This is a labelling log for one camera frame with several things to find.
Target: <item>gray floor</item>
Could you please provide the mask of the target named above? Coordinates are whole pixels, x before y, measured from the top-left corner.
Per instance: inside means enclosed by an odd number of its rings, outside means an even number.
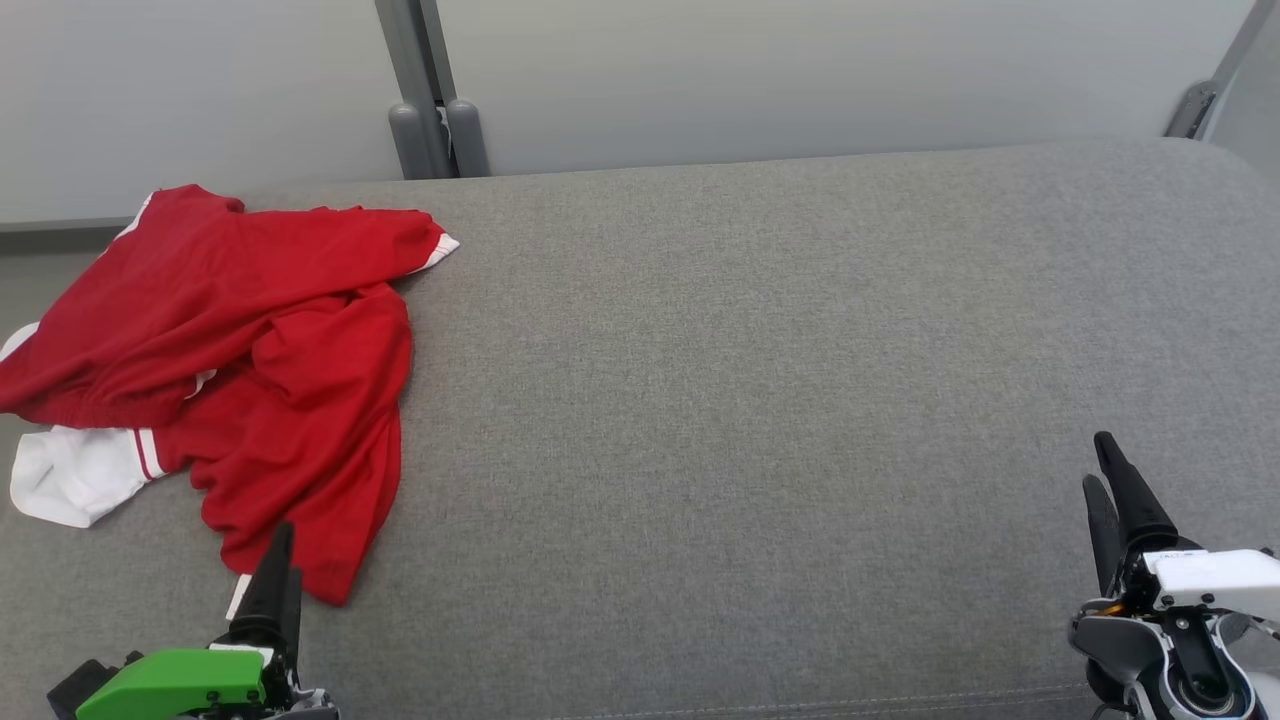
[[[97,252],[54,255],[0,255],[0,343],[18,328],[33,323],[90,263]],[[0,480],[8,486],[18,436],[32,425],[13,415],[0,414]],[[9,503],[4,502],[9,511]]]

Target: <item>couch cushion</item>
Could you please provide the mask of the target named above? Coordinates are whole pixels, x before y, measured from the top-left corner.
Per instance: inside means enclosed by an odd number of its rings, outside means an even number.
[[[353,717],[1087,716],[1097,429],[1185,534],[1276,539],[1280,196],[1202,143],[246,200],[463,243],[403,287],[397,505],[349,607],[303,609]],[[15,717],[223,625],[182,478],[87,532],[0,512]]]

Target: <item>white sleeve trim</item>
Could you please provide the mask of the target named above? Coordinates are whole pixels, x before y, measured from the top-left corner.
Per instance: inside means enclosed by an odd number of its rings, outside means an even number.
[[[435,250],[431,251],[431,256],[426,259],[426,265],[413,270],[413,273],[421,273],[422,270],[430,268],[431,265],[444,260],[449,252],[453,252],[461,245],[458,241],[449,237],[449,233],[440,233],[440,241],[435,243]]]
[[[111,242],[115,242],[116,240],[120,240],[122,237],[124,237],[124,236],[129,234],[131,232],[138,229],[138,223],[142,222],[142,211],[146,210],[147,205],[151,204],[151,195],[147,195],[147,199],[142,201],[142,208],[138,208],[138,214],[133,217],[133,222],[129,223],[128,225],[125,225],[124,229],[120,231],[120,234],[115,236],[111,240]]]
[[[214,375],[216,374],[218,370],[205,370],[204,373],[196,373],[196,389],[191,391],[191,395],[183,397],[183,400],[191,400],[192,397],[200,395],[200,391],[205,387],[205,383],[214,379]]]
[[[164,474],[150,429],[55,425],[18,441],[9,497],[32,518],[87,528]]]
[[[138,430],[138,450],[142,474],[148,480],[164,477],[165,471],[160,468],[160,455],[156,452],[156,436],[151,432],[151,428]]]
[[[0,347],[0,360],[13,355],[13,351],[18,350],[18,346],[31,340],[31,336],[36,334],[37,329],[40,329],[40,323],[32,323],[13,333],[13,336],[5,341],[4,347]]]

